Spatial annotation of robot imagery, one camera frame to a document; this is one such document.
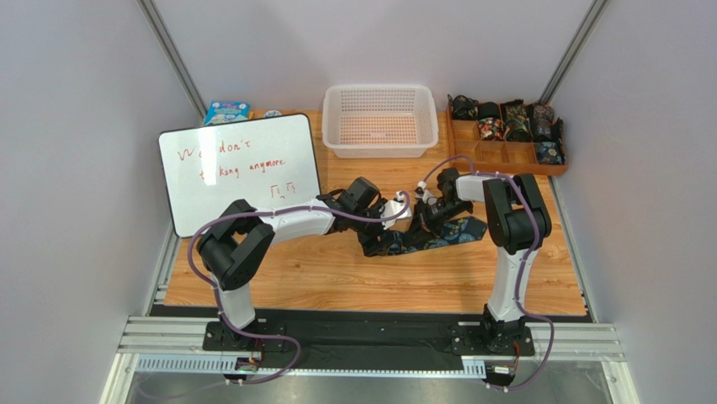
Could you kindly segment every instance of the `metal frame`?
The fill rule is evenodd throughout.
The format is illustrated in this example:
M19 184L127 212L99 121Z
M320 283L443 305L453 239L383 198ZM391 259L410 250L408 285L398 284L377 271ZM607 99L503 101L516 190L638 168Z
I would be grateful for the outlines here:
M215 318L173 318L132 316L119 342L101 402L124 402L135 372L242 374L233 364L249 352L205 352L201 345L208 322ZM460 322L460 325L475 325ZM550 338L550 327L529 323L533 332L536 356L543 358ZM497 357L463 356L464 369L451 371L388 371L365 369L296 369L287 376L360 376L418 378L485 378L485 360ZM616 403L636 402L635 390L626 367L625 357L612 324L557 323L551 361L598 361L603 364ZM261 369L256 375L268 375L276 369Z
M184 92L189 98L189 102L203 120L207 115L204 100L201 95L199 95L199 90L194 84L192 76L189 75L189 70L187 70L187 67L184 65L184 61L182 61L182 57L179 55L179 50L177 50L177 46L174 44L174 41L172 41L172 36L169 35L169 31L164 24L164 20L162 20L157 5L154 3L154 0L137 0L137 3L145 14L152 31L154 31L154 34L157 36L159 44L162 46L164 53L167 55L167 59L169 59L169 63L172 65L172 69L177 73L177 78L182 84Z
M142 311L145 316L149 316L154 305L164 304L164 296L169 289L169 280L172 278L174 263L177 261L177 254L179 254L181 244L182 241L174 234L174 227L170 223L162 244L162 256L157 261L157 268L155 268L150 294L147 296L144 310Z
M206 108L199 95L194 81L189 75L181 56L174 45L167 27L157 10L153 0L137 0L152 30L155 32L168 60L172 64L179 81L199 117L204 118ZM562 56L555 72L546 86L541 100L550 101L557 91L560 83L570 70L577 54L587 41L599 17L602 15L609 0L594 0L587 11L580 27L571 40L570 45ZM591 302L590 288L583 276L583 265L578 251L573 245L573 235L570 222L566 216L564 205L560 198L560 188L557 182L550 179L551 189L563 223L567 246L576 269L578 284L583 292L588 314L599 318ZM168 229L165 237L163 254L156 269L155 282L151 294L145 304L146 315L154 305L162 305L164 295L172 274L173 264L176 260L180 245L179 238ZM131 316L126 324L125 331L119 342L107 383L104 387L101 402L125 402L128 396L133 376L137 371L161 370L165 372L185 373L239 373L231 364L237 356L250 353L237 352L205 352L202 350L204 332L207 322L215 321L215 317L148 317ZM460 322L460 325L471 325L470 322ZM547 348L550 337L550 328L544 323L529 323L534 337L536 356L529 360L541 360ZM341 376L369 376L369 377L446 377L446 378L484 378L486 359L500 359L496 357L463 356L464 369L447 372L440 371L372 371L355 369L321 369L321 370L291 370L287 375L341 375ZM550 355L550 361L599 361L608 380L610 394L615 403L639 402L635 388L630 378L625 357L620 346L617 333L612 324L593 323L564 323L555 324L555 342ZM261 369L258 375L274 372L276 369Z
M592 30L598 24L598 20L600 19L600 16L603 15L603 11L609 2L610 0L594 0L592 2L590 8L585 14L585 17L580 22L575 35L573 35L566 52L560 59L558 67L550 77L548 85L545 86L545 90L543 90L543 94L540 96L540 101L548 103L551 99L553 99L555 93L558 91L558 87L562 84L563 79L565 79L573 62L577 58L577 55L587 42L587 38L592 33Z

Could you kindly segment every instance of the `wooden tabletop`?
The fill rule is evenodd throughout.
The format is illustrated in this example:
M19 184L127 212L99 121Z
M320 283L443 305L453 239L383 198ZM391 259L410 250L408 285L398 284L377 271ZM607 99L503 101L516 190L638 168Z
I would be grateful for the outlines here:
M339 159L321 141L321 112L311 120L321 191L346 188L366 177L384 195L417 182L447 156L445 114L438 113L438 144L418 159ZM585 315L547 177L537 177L553 221L528 282L526 307L543 314ZM435 189L435 178L429 190ZM482 204L474 216L486 220ZM187 264L183 240L169 283L166 305L215 306L207 284ZM491 295L497 250L488 234L468 242L394 257L364 257L353 231L282 242L269 249L251 282L256 307L371 311L482 312ZM194 252L199 264L199 255Z

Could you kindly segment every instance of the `white plastic basket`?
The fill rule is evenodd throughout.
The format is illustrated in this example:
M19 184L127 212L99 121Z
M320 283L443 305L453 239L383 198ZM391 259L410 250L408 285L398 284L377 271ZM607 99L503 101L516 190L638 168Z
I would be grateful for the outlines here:
M438 143L436 104L424 86L334 86L321 133L340 158L420 157Z

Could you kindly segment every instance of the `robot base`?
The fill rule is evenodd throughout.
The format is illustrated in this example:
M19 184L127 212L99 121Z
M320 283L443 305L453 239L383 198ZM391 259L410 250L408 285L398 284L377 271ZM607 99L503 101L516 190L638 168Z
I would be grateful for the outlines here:
M256 334L285 335L286 327L283 323L267 323L254 321L243 329ZM255 347L253 338L242 337L233 332L223 322L210 322L207 324L202 349L204 351L264 351L281 352L285 341L263 340L261 346Z
M483 319L470 326L450 328L451 348L457 355L515 356L515 343L520 356L534 356L535 346L525 317L513 322L496 321L486 305Z

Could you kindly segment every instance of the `blue box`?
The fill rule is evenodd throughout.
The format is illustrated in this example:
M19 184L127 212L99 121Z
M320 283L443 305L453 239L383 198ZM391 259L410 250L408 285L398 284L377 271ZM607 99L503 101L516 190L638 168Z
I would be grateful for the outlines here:
M248 120L250 107L249 104L242 102L212 101L207 117L204 119L204 126Z

